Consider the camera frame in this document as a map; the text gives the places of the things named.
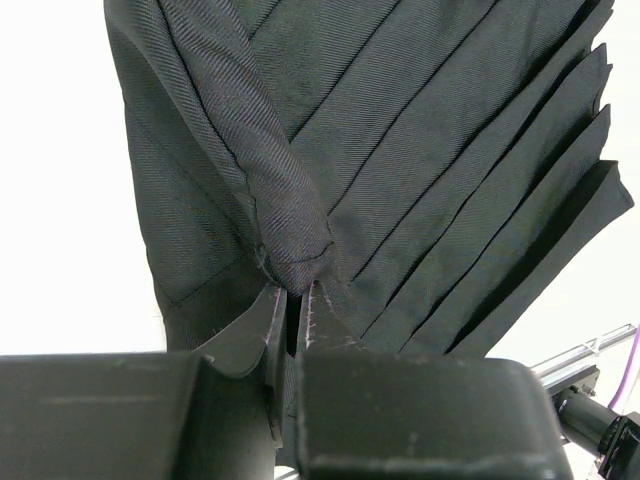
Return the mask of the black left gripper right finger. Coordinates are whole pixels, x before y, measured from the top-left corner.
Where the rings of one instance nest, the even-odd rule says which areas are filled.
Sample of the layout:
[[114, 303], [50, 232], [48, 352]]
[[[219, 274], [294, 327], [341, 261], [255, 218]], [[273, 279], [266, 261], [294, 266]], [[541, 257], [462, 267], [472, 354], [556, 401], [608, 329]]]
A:
[[380, 353], [320, 283], [304, 295], [296, 355], [304, 479], [568, 479], [550, 399], [505, 359]]

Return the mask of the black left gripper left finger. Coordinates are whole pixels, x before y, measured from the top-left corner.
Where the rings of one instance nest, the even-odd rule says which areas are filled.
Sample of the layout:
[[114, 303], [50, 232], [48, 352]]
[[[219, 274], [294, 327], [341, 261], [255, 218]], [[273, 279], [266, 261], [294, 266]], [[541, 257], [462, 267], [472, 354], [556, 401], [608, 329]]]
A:
[[270, 479], [286, 292], [192, 352], [5, 356], [5, 479]]

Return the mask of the black pleated skirt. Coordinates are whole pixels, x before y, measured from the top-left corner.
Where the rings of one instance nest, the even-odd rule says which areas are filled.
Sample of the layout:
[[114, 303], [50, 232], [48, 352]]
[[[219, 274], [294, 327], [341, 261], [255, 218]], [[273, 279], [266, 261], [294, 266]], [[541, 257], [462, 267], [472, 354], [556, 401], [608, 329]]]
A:
[[108, 1], [167, 346], [267, 284], [366, 345], [487, 354], [631, 208], [609, 1]]

